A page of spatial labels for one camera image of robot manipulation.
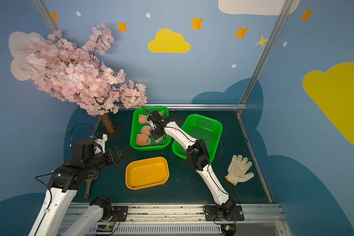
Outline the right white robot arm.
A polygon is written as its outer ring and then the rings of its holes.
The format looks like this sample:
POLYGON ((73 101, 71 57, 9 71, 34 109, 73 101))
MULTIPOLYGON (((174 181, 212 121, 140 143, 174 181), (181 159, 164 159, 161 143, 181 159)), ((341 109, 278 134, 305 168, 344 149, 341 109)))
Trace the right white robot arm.
POLYGON ((149 113, 147 121, 151 126, 150 134, 155 140, 170 136, 184 148, 187 164, 207 185, 214 199, 217 214, 222 219, 229 219, 234 213, 236 202, 216 177, 204 140, 191 137, 173 119, 169 116, 162 117, 157 111, 149 113))

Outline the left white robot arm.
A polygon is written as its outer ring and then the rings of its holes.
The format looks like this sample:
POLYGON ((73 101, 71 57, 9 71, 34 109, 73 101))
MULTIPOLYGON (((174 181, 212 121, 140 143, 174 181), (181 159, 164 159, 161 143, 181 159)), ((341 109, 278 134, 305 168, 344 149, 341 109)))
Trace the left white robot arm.
MULTIPOLYGON (((80 140, 71 145, 69 160, 51 173, 42 208, 29 233, 31 236, 55 236, 65 213, 82 183, 94 171, 119 163, 124 147, 105 150, 94 140, 80 140)), ((84 236, 98 221, 118 221, 109 199, 96 197, 85 213, 64 232, 65 236, 84 236)))

